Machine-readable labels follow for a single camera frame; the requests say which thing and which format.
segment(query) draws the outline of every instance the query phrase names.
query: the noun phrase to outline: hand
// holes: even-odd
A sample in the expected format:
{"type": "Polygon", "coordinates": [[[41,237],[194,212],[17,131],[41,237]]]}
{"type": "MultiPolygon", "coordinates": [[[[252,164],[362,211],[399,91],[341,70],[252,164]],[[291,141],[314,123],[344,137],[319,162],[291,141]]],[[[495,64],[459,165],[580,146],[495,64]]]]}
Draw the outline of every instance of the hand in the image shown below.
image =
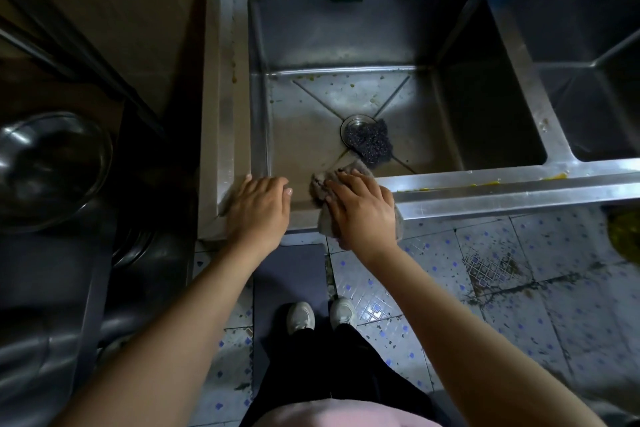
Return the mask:
{"type": "Polygon", "coordinates": [[[346,185],[335,181],[325,181],[325,185],[331,188],[340,202],[330,196],[326,202],[340,227],[345,245],[360,260],[383,248],[395,248],[396,212],[391,191],[355,169],[351,174],[338,172],[338,177],[346,185]]]}
{"type": "Polygon", "coordinates": [[[227,215],[227,238],[260,253],[275,250],[289,226],[292,188],[284,177],[252,179],[248,174],[227,215]]]}

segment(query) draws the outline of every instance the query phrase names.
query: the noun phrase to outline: sink drain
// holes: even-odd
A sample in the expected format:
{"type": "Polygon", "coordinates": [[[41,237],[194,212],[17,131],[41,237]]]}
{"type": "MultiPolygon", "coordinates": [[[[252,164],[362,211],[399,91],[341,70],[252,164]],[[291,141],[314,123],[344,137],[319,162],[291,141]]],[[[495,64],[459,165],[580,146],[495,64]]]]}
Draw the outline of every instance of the sink drain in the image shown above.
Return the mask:
{"type": "Polygon", "coordinates": [[[346,139],[348,130],[356,129],[366,123],[376,123],[376,121],[367,115],[352,115],[350,117],[347,117],[344,122],[342,122],[342,125],[340,125],[340,138],[342,139],[344,145],[349,147],[346,139]]]}

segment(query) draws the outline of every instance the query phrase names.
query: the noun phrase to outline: sink rim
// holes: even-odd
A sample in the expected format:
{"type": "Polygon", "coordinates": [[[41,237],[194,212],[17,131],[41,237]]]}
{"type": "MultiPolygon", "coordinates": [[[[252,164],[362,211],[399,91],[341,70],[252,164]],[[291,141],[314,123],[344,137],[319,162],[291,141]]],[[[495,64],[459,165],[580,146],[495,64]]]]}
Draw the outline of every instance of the sink rim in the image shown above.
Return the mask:
{"type": "MultiPolygon", "coordinates": [[[[225,195],[250,171],[248,0],[207,0],[198,237],[224,237],[225,195]]],[[[379,178],[405,220],[512,214],[640,197],[640,158],[583,162],[572,153],[508,7],[490,6],[547,162],[379,178]],[[566,174],[567,179],[553,179],[566,174]],[[500,185],[481,185],[500,182],[500,185]]],[[[317,227],[318,208],[292,210],[289,230],[317,227]]]]}

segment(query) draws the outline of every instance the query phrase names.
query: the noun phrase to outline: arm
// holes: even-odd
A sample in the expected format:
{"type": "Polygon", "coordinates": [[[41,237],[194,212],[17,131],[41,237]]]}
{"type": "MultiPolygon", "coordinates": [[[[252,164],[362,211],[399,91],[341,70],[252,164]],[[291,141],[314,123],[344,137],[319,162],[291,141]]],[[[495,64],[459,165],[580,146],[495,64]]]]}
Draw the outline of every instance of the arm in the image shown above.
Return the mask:
{"type": "Polygon", "coordinates": [[[188,290],[101,369],[54,427],[187,424],[247,279],[289,224],[284,178],[247,176],[228,215],[228,243],[188,290]]]}
{"type": "Polygon", "coordinates": [[[562,383],[439,287],[396,245],[391,192],[359,172],[327,181],[343,239],[402,309],[471,425],[603,426],[562,383]]]}

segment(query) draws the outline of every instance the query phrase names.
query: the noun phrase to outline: pink shirt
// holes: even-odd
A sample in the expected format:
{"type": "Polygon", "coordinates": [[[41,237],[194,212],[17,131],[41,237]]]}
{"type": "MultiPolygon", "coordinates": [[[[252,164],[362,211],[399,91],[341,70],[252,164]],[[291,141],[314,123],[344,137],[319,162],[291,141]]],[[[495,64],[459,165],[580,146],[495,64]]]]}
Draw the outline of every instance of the pink shirt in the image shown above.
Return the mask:
{"type": "Polygon", "coordinates": [[[328,398],[294,403],[263,415],[255,427],[440,427],[379,403],[328,398]]]}

